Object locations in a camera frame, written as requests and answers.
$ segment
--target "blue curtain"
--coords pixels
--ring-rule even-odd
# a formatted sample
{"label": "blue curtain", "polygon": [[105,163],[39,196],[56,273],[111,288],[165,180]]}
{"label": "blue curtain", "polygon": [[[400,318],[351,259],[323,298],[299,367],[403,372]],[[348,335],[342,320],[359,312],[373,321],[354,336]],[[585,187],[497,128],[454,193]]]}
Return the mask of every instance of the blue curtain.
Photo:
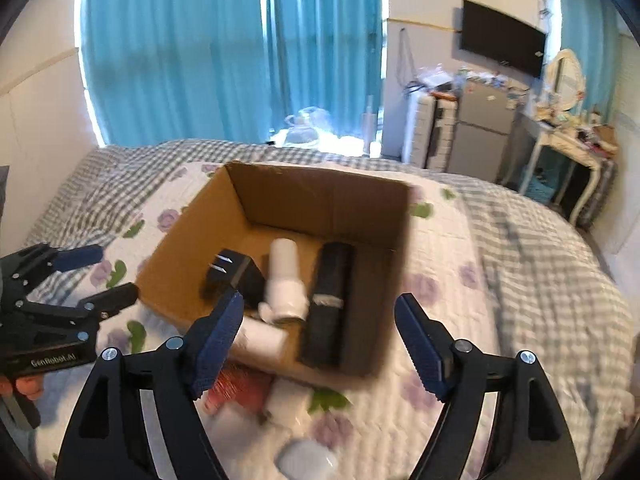
{"label": "blue curtain", "polygon": [[380,107],[382,0],[268,0],[271,124],[318,106],[338,135],[361,136],[372,96]]}
{"label": "blue curtain", "polygon": [[583,108],[609,117],[618,70],[618,12],[611,0],[560,0],[562,48],[575,52],[586,78]]}
{"label": "blue curtain", "polygon": [[84,0],[82,61],[105,142],[264,142],[260,0]]}

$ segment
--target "gray checkered sheet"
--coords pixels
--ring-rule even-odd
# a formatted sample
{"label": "gray checkered sheet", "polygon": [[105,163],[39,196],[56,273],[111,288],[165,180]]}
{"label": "gray checkered sheet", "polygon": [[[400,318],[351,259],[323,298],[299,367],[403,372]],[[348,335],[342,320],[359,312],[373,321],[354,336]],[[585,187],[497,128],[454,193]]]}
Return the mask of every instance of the gray checkered sheet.
{"label": "gray checkered sheet", "polygon": [[[465,201],[484,267],[502,354],[527,348],[539,356],[569,425],[582,477],[599,475],[621,422],[632,368],[631,316],[577,232],[555,213],[510,190],[389,160],[219,140],[178,140],[148,148],[109,146],[78,165],[34,226],[28,243],[106,246],[181,164],[233,159],[332,161],[362,170],[419,174],[455,187]],[[61,303],[86,272],[52,276],[37,291],[38,299]]]}

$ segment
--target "human hand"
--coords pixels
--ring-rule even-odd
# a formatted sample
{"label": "human hand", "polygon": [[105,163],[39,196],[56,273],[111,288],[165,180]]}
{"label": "human hand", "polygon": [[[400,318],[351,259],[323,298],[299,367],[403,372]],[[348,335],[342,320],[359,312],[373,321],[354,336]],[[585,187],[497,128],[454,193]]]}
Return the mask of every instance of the human hand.
{"label": "human hand", "polygon": [[[36,400],[44,393],[44,376],[21,377],[15,381],[15,389],[29,400]],[[13,391],[9,380],[0,376],[0,395],[8,395]]]}

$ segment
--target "fridge door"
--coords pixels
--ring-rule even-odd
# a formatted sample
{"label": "fridge door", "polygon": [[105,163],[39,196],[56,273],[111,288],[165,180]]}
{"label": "fridge door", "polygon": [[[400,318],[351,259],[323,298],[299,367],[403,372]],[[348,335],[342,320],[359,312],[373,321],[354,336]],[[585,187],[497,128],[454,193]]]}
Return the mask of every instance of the fridge door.
{"label": "fridge door", "polygon": [[508,139],[508,135],[458,123],[447,173],[495,182]]}
{"label": "fridge door", "polygon": [[507,105],[507,92],[503,89],[469,81],[460,99],[458,120],[508,134],[516,112]]}

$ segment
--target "screw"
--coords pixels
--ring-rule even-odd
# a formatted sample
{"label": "screw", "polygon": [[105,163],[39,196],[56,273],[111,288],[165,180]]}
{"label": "screw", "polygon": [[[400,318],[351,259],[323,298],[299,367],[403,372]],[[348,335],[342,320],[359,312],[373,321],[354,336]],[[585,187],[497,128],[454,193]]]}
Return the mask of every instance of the screw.
{"label": "screw", "polygon": [[456,347],[456,350],[460,351],[460,352],[464,352],[465,354],[468,352],[471,352],[471,350],[473,349],[473,345],[467,341],[466,339],[458,339],[454,345]]}
{"label": "screw", "polygon": [[106,348],[102,352],[102,358],[105,361],[111,361],[112,359],[115,359],[117,355],[118,355],[118,350],[115,348]]}
{"label": "screw", "polygon": [[169,350],[177,350],[182,346],[183,343],[184,341],[181,337],[172,337],[165,344]]}
{"label": "screw", "polygon": [[529,350],[523,350],[520,352],[520,358],[528,365],[532,365],[536,362],[536,355],[533,352],[529,352]]}

